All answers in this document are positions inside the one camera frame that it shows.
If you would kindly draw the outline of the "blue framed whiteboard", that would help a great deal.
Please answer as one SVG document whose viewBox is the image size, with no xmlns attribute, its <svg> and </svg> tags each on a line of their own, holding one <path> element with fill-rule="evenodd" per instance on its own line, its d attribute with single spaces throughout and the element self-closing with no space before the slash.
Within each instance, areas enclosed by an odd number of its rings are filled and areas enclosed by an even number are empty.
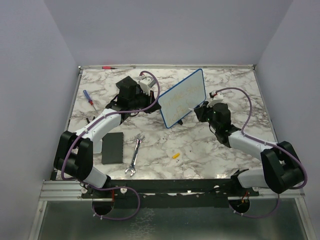
<svg viewBox="0 0 320 240">
<path fill-rule="evenodd" d="M 197 69 L 186 78 L 160 95 L 160 113 L 167 129 L 177 124 L 191 111 L 206 100 L 204 73 Z"/>
</svg>

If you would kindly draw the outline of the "yellow marker cap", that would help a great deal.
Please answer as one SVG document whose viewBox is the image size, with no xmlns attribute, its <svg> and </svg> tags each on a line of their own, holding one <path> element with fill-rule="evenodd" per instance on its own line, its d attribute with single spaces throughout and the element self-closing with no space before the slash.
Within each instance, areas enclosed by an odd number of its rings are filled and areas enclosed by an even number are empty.
<svg viewBox="0 0 320 240">
<path fill-rule="evenodd" d="M 175 155 L 172 156 L 172 159 L 176 159 L 180 156 L 180 153 L 176 153 Z"/>
</svg>

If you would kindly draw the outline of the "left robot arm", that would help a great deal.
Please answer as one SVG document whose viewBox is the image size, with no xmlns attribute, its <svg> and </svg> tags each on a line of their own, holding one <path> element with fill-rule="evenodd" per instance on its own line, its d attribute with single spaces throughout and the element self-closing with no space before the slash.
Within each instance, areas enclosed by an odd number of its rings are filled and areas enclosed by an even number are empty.
<svg viewBox="0 0 320 240">
<path fill-rule="evenodd" d="M 111 178 L 94 167 L 94 154 L 102 151 L 103 137 L 132 114 L 150 114 L 161 109 L 158 103 L 160 91 L 152 90 L 153 86 L 159 85 L 149 71 L 142 71 L 139 81 L 127 76 L 120 81 L 118 94 L 99 116 L 75 132 L 63 132 L 53 163 L 61 178 L 90 185 L 97 196 L 106 197 L 111 190 Z"/>
</svg>

